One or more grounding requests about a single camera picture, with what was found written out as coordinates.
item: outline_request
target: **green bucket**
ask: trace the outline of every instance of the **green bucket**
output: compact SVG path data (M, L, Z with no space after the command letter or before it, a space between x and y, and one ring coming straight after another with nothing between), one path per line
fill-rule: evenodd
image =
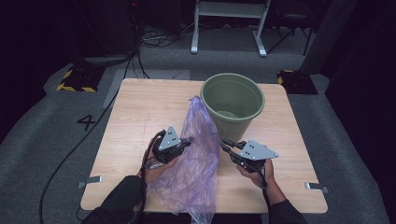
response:
M219 137L235 142L262 112L262 89L251 79L232 73L210 77L201 88L201 99L215 122Z

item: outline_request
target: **hand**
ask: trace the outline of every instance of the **hand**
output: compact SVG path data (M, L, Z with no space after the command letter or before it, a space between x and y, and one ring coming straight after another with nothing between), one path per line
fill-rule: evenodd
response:
M274 165L272 164L272 161L269 159L266 160L264 163L264 168L265 168L265 181L268 184L268 188L266 192L268 195L269 203L272 205L287 200L285 194L282 192L282 189L275 182ZM242 166L239 165L236 166L236 169L238 169L239 172L241 172L241 175L250 178L251 181L256 186L260 187L260 175L257 172L250 174Z
M150 151L149 151L149 154L148 154L148 159L150 159L152 157L154 157L154 154L153 154L152 148L151 148ZM173 167L176 164L177 160L178 160L178 157L172 159L167 164L164 164L164 165L162 165L162 166L160 166L158 168L152 169L152 170L146 168L146 170L145 170L145 181L146 181L146 184L148 184L149 182L151 182L151 181L157 179L158 177L160 177L166 169ZM137 173L137 176L142 177L140 170Z
M265 161L264 168L265 168L265 181L267 182L267 184L275 182L274 165L272 164L272 161L270 159ZM257 172L249 173L240 165L236 165L236 169L241 173L241 175L249 178L253 182L253 184L255 184L257 187L259 188L261 187L260 174L258 174Z

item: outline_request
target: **plastic bag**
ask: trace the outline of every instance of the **plastic bag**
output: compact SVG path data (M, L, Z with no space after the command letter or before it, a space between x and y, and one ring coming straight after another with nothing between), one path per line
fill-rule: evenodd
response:
M216 212L219 133L198 96L190 99L180 138L192 143L149 187L163 206L174 214L188 212L193 223L211 223Z

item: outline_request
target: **white stand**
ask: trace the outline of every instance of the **white stand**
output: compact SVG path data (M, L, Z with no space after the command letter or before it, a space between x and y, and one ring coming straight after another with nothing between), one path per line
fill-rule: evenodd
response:
M196 0L194 15L194 34L192 36L191 53L198 52L199 35L199 16L220 16L220 17L239 17L260 19L259 29L253 31L257 48L262 57L267 56L262 39L262 27L267 17L268 8L271 0L266 0L265 4L242 4L242 3L220 3L220 2L201 2Z

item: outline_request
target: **black sleeve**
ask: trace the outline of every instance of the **black sleeve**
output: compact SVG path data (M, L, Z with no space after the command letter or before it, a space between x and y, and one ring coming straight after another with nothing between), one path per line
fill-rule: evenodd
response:
M269 208L270 224L307 224L305 218L286 200Z
M142 179L125 176L81 224L123 224L134 217L134 207L142 202Z

